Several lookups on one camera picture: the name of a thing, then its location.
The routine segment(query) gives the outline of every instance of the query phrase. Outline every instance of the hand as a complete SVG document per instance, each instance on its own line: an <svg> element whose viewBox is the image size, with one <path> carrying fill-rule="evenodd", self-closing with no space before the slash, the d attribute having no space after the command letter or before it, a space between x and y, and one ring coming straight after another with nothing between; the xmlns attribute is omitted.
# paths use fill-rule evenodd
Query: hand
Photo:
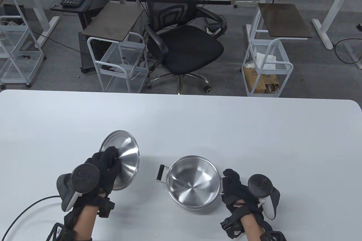
<svg viewBox="0 0 362 241"><path fill-rule="evenodd" d="M96 196L100 194L100 190L103 190L108 196L112 192L114 181L121 168L117 148L112 146L108 147L104 152L96 152L85 162L95 165L101 174L98 186L89 194Z"/></svg>
<svg viewBox="0 0 362 241"><path fill-rule="evenodd" d="M246 185L240 182L239 174L231 169L225 170L223 174L225 176L223 178L224 194L221 198L226 204L227 209L234 213L237 207L246 205L250 211L261 213L258 208L259 200L249 192Z"/></svg>

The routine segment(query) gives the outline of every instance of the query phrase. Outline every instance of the pot handle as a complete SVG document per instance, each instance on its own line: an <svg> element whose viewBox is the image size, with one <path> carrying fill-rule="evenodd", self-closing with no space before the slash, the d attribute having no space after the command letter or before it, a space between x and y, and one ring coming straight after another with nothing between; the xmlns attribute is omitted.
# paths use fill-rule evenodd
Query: pot handle
<svg viewBox="0 0 362 241"><path fill-rule="evenodd" d="M159 172L157 174L157 178L156 178L156 181L158 182L161 182L161 183L164 183L166 184L165 182L161 181L162 179L162 175L163 175L163 170L165 169L165 167L167 167L167 169L169 169L168 166L165 166L165 165L160 165L160 168L159 168Z"/></svg>

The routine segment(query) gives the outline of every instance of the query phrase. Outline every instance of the chrome chair base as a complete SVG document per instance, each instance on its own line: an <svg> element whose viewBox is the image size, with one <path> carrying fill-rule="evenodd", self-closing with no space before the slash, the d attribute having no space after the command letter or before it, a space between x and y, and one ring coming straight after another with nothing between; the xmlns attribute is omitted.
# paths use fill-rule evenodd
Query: chrome chair base
<svg viewBox="0 0 362 241"><path fill-rule="evenodd" d="M162 75L159 75L153 79L151 79L148 83L146 83L146 88L147 89L150 89L152 87L152 83L155 82L155 81L158 81L160 79L164 79L164 78L168 78L168 77L173 77L173 76L176 76L177 77L177 94L178 95L182 95L184 93L184 90L183 90L183 78L185 76L187 77L191 77L191 78L196 78L196 79L199 79L203 82L206 83L206 86L203 88L203 90L206 92L206 93L209 93L211 91L211 86L209 86L208 84L208 80L206 77L204 76L201 76L201 75L198 75L198 74L194 74L194 73L187 73L185 75L174 75L172 73L165 73L165 74L162 74Z"/></svg>

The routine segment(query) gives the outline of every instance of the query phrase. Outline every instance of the black mesh chair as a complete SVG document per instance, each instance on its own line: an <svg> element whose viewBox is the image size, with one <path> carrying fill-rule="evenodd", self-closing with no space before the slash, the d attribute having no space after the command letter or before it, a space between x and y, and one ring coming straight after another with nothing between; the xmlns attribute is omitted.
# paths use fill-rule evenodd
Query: black mesh chair
<svg viewBox="0 0 362 241"><path fill-rule="evenodd" d="M177 76L177 93L182 94L182 78L197 78L205 82L204 91L209 93L208 80L192 72L212 63L223 52L224 47L217 40L225 33L226 21L220 16L196 6L196 0L146 0L150 21L145 26L149 36L147 48L169 73L151 79L151 84L162 78ZM195 18L215 20L221 26L216 35L188 25Z"/></svg>

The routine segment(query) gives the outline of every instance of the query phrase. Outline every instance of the chair wheel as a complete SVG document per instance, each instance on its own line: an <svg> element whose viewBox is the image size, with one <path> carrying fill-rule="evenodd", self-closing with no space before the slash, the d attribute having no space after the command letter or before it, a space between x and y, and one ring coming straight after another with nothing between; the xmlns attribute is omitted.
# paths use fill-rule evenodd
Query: chair wheel
<svg viewBox="0 0 362 241"><path fill-rule="evenodd" d="M210 93L210 91L211 91L211 86L207 85L206 87L204 87L204 92Z"/></svg>

